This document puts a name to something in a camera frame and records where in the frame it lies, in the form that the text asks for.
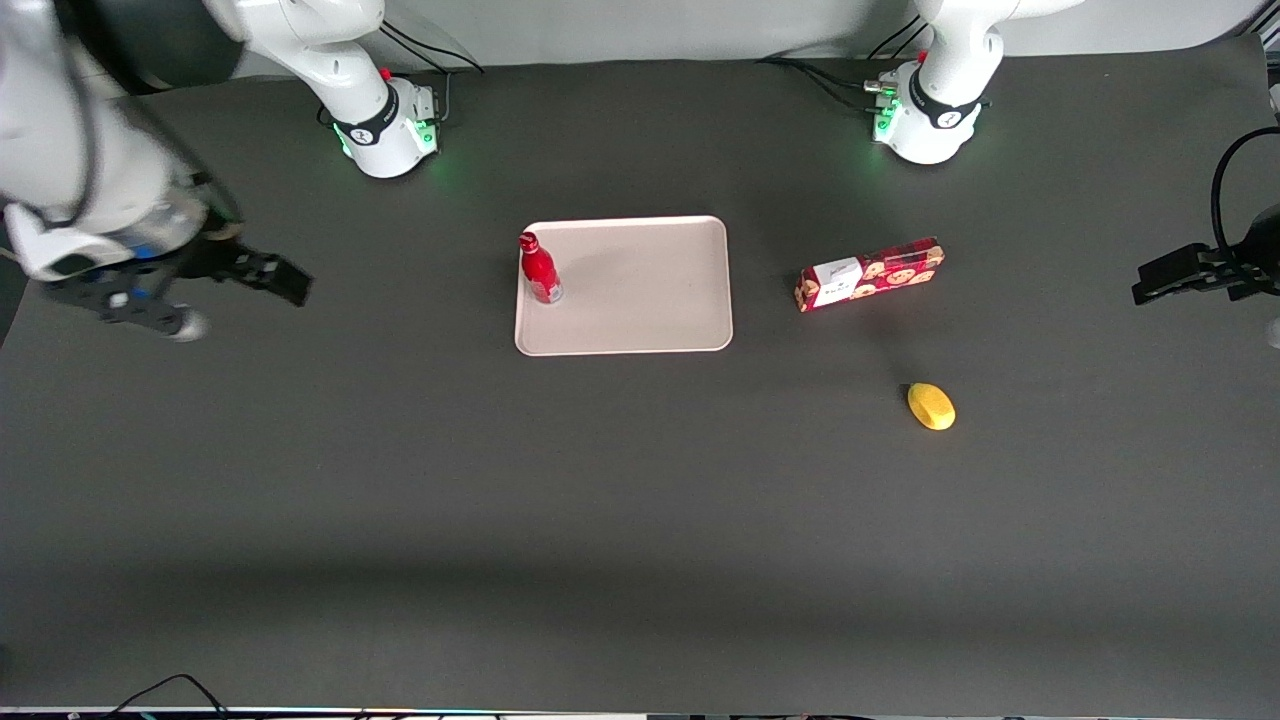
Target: white tray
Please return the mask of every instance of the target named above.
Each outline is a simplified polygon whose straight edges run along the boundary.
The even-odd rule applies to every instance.
[[[525,355],[722,350],[733,338],[728,233],[710,215],[534,223],[564,286],[534,300],[517,268],[516,347]]]

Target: black cable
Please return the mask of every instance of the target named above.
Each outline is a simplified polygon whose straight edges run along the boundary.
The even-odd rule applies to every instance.
[[[204,694],[206,700],[209,700],[209,703],[211,706],[214,706],[214,712],[218,714],[219,720],[227,720],[227,706],[223,705],[216,697],[214,697],[214,693],[209,692],[209,688],[206,688],[205,685],[201,685],[200,680],[192,678],[191,675],[188,675],[186,673],[178,673],[177,675],[169,675],[168,678],[165,678],[164,680],[160,680],[159,683],[151,685],[150,688],[147,688],[145,691],[138,691],[138,692],[131,694],[124,702],[122,702],[120,705],[116,705],[115,710],[108,712],[102,717],[111,717],[114,715],[119,715],[119,712],[122,710],[124,710],[125,707],[133,705],[133,701],[136,701],[140,697],[150,693],[151,691],[163,688],[164,685],[166,685],[166,684],[169,684],[169,683],[172,683],[174,680],[178,680],[178,679],[187,680],[192,685],[196,685],[196,689],[200,691],[201,694]]]
[[[876,54],[877,53],[879,53],[881,50],[883,50],[884,46],[888,45],[890,42],[893,42],[895,37],[897,37],[897,36],[902,35],[904,32],[911,29],[911,26],[914,26],[915,20],[918,20],[918,19],[920,19],[920,15],[915,15],[914,18],[911,18],[911,22],[906,23],[905,26],[902,26],[901,28],[899,28],[897,32],[895,32],[893,35],[891,35],[891,36],[886,37],[883,41],[881,41],[881,44],[877,45],[874,50],[872,50],[870,53],[867,54],[867,59],[868,60],[876,59]]]
[[[415,38],[412,35],[402,31],[401,28],[393,26],[392,23],[389,23],[387,20],[383,20],[383,24],[387,26],[387,27],[389,27],[389,28],[392,28],[393,31],[396,31],[397,35],[402,36],[404,40],[412,42],[413,45],[417,45],[419,47],[421,47],[424,50],[430,50],[431,53],[439,53],[440,55],[448,55],[451,58],[457,58],[458,60],[462,60],[463,63],[466,63],[466,64],[471,65],[472,68],[480,70],[480,74],[484,74],[484,68],[481,68],[479,63],[476,63],[471,58],[467,58],[466,55],[462,55],[461,53],[454,53],[453,50],[445,50],[444,47],[436,47],[434,45],[428,45],[428,44],[422,42],[421,40]]]
[[[818,76],[815,76],[815,74],[812,74],[812,73],[809,73],[809,72],[806,72],[806,70],[804,70],[804,69],[801,69],[800,72],[803,72],[803,73],[804,73],[804,77],[806,77],[806,78],[812,79],[814,85],[817,85],[818,87],[820,87],[820,88],[822,88],[822,91],[823,91],[823,92],[826,92],[827,95],[829,95],[829,96],[831,96],[831,99],[832,99],[832,100],[835,100],[836,102],[840,102],[840,104],[841,104],[841,105],[844,105],[845,108],[850,108],[850,109],[854,109],[854,110],[860,110],[860,109],[861,109],[861,108],[860,108],[860,106],[859,106],[858,104],[855,104],[855,102],[850,101],[850,100],[849,100],[847,97],[841,97],[841,96],[840,96],[840,95],[838,95],[838,94],[837,94],[837,92],[836,92],[835,90],[832,90],[832,88],[831,88],[831,87],[829,87],[829,86],[828,86],[827,83],[822,82],[822,78],[820,78],[820,77],[818,77]]]
[[[838,76],[833,76],[833,74],[828,73],[827,70],[819,68],[818,65],[814,65],[813,63],[806,63],[804,60],[796,60],[794,58],[780,58],[780,56],[776,56],[776,55],[771,55],[768,58],[760,58],[759,60],[756,60],[756,63],[762,63],[762,64],[765,64],[765,65],[781,65],[783,68],[796,68],[799,70],[805,70],[805,72],[820,76],[823,79],[831,82],[832,85],[838,85],[840,87],[850,87],[850,88],[855,88],[855,90],[861,90],[861,87],[863,87],[863,83],[860,83],[860,82],[854,82],[854,81],[850,81],[850,79],[841,78]]]
[[[1210,222],[1213,225],[1213,241],[1217,242],[1217,250],[1222,255],[1222,260],[1226,263],[1231,270],[1235,272],[1245,284],[1251,286],[1258,292],[1265,292],[1267,295],[1280,295],[1280,290],[1276,287],[1260,281],[1253,277],[1253,273],[1245,273],[1240,261],[1235,258],[1235,252],[1226,243],[1226,233],[1222,232],[1222,178],[1226,177],[1226,167],[1231,163],[1231,158],[1244,147],[1251,140],[1256,137],[1262,137],[1263,135],[1280,135],[1280,127],[1265,127],[1258,128],[1253,132],[1244,133],[1230,147],[1222,154],[1222,158],[1217,161],[1217,168],[1213,169],[1213,186],[1210,190]]]
[[[448,73],[444,76],[444,111],[440,113],[440,117],[435,119],[436,123],[443,123],[444,120],[449,119],[449,108],[453,105],[453,102],[449,100],[449,95],[452,95],[452,92],[453,92],[453,73]]]
[[[56,8],[60,10],[63,5],[59,3]],[[49,227],[51,228],[69,228],[84,217],[90,204],[93,202],[93,195],[97,192],[99,146],[97,128],[93,124],[93,102],[88,95],[88,90],[84,87],[84,78],[81,77],[79,69],[76,67],[76,58],[72,55],[70,44],[79,36],[77,35],[76,26],[68,17],[68,13],[58,12],[56,15],[63,29],[63,37],[59,40],[59,49],[63,55],[63,72],[65,73],[67,82],[70,83],[72,91],[76,95],[76,104],[78,105],[81,122],[81,137],[83,137],[84,141],[84,172],[81,174],[79,197],[76,200],[76,205],[69,218],[49,223]]]
[[[902,45],[899,45],[897,50],[895,50],[893,54],[890,55],[890,56],[891,58],[897,58],[899,53],[901,53],[902,50],[906,50],[906,46],[910,45],[913,40],[915,40],[916,37],[919,37],[920,33],[924,32],[924,28],[927,28],[927,27],[929,27],[929,23],[924,23],[923,26],[918,27],[915,29],[915,32],[911,33],[911,37],[908,37],[906,42],[904,42]]]
[[[419,53],[417,50],[413,50],[408,45],[404,45],[403,40],[401,40],[401,38],[396,37],[394,35],[392,35],[390,32],[388,32],[388,29],[387,29],[388,27],[389,26],[383,26],[383,27],[378,28],[378,31],[381,32],[383,35],[385,35],[387,37],[392,38],[392,42],[394,42],[396,45],[399,45],[401,47],[403,47],[406,53],[413,55],[419,60],[422,60],[428,65],[431,65],[436,70],[439,70],[439,72],[442,72],[444,74],[449,74],[449,70],[447,70],[443,67],[440,67],[439,63],[436,63],[435,60],[433,60],[433,59],[428,58],[426,55]]]

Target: red box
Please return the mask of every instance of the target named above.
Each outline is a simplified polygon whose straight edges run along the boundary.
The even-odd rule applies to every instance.
[[[796,306],[801,313],[870,297],[878,292],[933,279],[946,255],[937,238],[927,237],[878,252],[810,265],[796,281]]]

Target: yellow lemon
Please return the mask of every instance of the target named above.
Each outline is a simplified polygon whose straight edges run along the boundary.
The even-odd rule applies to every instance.
[[[956,409],[951,398],[938,386],[915,383],[906,391],[906,404],[922,425],[931,430],[945,430],[956,421]]]

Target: dark gray tabletop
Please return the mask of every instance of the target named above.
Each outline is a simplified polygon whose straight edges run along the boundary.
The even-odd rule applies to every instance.
[[[1280,306],[1129,296],[1210,240],[1263,78],[1256,40],[1009,60],[919,168],[781,68],[504,68],[457,78],[443,154],[392,182],[300,83],[159,97],[246,242],[317,281],[303,310],[191,284],[187,346],[28,295],[0,697],[188,671],[238,706],[1275,717]],[[1277,161],[1233,168],[1233,237]],[[526,224],[703,213],[727,350],[516,351]],[[925,234],[934,282],[796,313],[799,268]],[[910,418],[914,380],[954,429]]]

